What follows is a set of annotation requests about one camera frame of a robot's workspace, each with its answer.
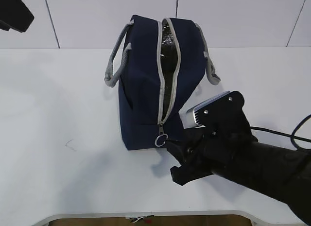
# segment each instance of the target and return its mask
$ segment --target white wall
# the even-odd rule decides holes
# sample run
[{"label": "white wall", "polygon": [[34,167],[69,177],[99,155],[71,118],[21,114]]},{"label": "white wall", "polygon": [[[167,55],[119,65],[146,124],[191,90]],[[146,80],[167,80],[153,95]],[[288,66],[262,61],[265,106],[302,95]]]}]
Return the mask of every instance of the white wall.
[{"label": "white wall", "polygon": [[133,14],[174,17],[176,0],[48,0],[61,48],[112,48]]},{"label": "white wall", "polygon": [[209,47],[284,47],[304,0],[179,0]]},{"label": "white wall", "polygon": [[[0,49],[57,48],[45,0],[23,1],[35,20],[22,34],[0,30]],[[304,1],[179,0],[178,18],[200,24],[209,47],[311,46],[311,0]],[[112,48],[132,14],[162,20],[176,12],[176,0],[47,2],[61,48]]]}]

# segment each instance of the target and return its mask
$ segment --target lunch bag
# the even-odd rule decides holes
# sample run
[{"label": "lunch bag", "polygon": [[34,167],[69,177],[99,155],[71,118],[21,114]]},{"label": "lunch bag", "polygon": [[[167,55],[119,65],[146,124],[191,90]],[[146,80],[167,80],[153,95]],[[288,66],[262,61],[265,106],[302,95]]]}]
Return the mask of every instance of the lunch bag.
[{"label": "lunch bag", "polygon": [[[125,35],[121,65],[113,74],[113,60]],[[162,147],[166,139],[182,140],[178,111],[205,72],[213,85],[220,82],[197,24],[133,15],[112,51],[104,78],[109,87],[119,81],[121,135],[126,148]]]}]

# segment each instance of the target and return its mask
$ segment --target black cable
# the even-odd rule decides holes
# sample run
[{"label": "black cable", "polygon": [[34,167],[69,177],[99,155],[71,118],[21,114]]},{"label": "black cable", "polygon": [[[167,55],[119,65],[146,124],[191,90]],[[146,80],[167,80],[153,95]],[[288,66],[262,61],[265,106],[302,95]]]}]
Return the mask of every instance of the black cable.
[{"label": "black cable", "polygon": [[302,125],[303,125],[304,123],[306,123],[306,121],[309,120],[310,118],[311,118],[311,114],[308,115],[308,116],[306,116],[306,117],[298,124],[298,126],[296,126],[296,128],[295,128],[295,129],[293,130],[293,132],[292,132],[291,142],[292,142],[292,145],[293,145],[295,148],[297,148],[298,150],[299,150],[299,149],[304,149],[304,148],[301,147],[301,146],[299,146],[299,145],[295,142],[295,140],[294,140],[295,134],[296,134],[296,132],[300,129],[300,127],[302,127]]},{"label": "black cable", "polygon": [[270,130],[270,129],[266,129],[266,128],[261,128],[261,127],[255,127],[255,126],[251,126],[251,130],[260,130],[260,131],[264,131],[264,132],[268,132],[268,133],[272,133],[272,134],[276,134],[276,135],[280,135],[280,136],[285,136],[285,137],[289,137],[291,139],[291,143],[292,145],[297,148],[298,150],[301,150],[301,149],[304,149],[306,150],[305,148],[302,148],[300,147],[296,142],[295,142],[295,139],[296,140],[301,140],[301,141],[304,141],[304,142],[311,142],[311,139],[306,139],[306,138],[303,138],[303,137],[299,137],[299,136],[295,136],[296,132],[300,129],[300,127],[302,127],[302,125],[308,121],[309,119],[311,118],[311,114],[308,115],[307,117],[305,117],[297,126],[296,128],[293,130],[292,134],[286,134],[286,133],[282,133],[282,132],[279,132],[279,131],[275,131],[275,130]]}]

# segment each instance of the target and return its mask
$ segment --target mark on table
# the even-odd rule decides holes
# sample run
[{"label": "mark on table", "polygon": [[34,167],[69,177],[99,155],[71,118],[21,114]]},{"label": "mark on table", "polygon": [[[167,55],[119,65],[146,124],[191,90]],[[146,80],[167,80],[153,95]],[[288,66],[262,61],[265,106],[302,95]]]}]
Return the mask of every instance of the mark on table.
[{"label": "mark on table", "polygon": [[71,140],[69,140],[66,144],[65,144],[65,146],[66,147],[69,147],[71,150],[73,150],[73,151],[77,151],[76,149],[74,149],[73,147],[71,147],[71,146],[68,146],[68,143],[70,143],[71,141],[73,141],[73,139],[71,139]]}]

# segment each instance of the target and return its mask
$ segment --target white table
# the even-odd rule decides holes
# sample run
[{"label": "white table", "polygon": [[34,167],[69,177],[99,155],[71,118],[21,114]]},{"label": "white table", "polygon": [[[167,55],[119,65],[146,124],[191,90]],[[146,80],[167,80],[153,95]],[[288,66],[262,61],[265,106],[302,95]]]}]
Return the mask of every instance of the white table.
[{"label": "white table", "polygon": [[[165,149],[127,151],[111,50],[0,50],[0,225],[67,217],[238,214],[262,225],[302,222],[283,203],[221,177],[181,187]],[[211,49],[222,82],[204,78],[181,110],[239,90],[253,126],[290,133],[311,112],[311,48]],[[310,137],[306,124],[300,136]],[[261,142],[289,139],[256,133]]]}]

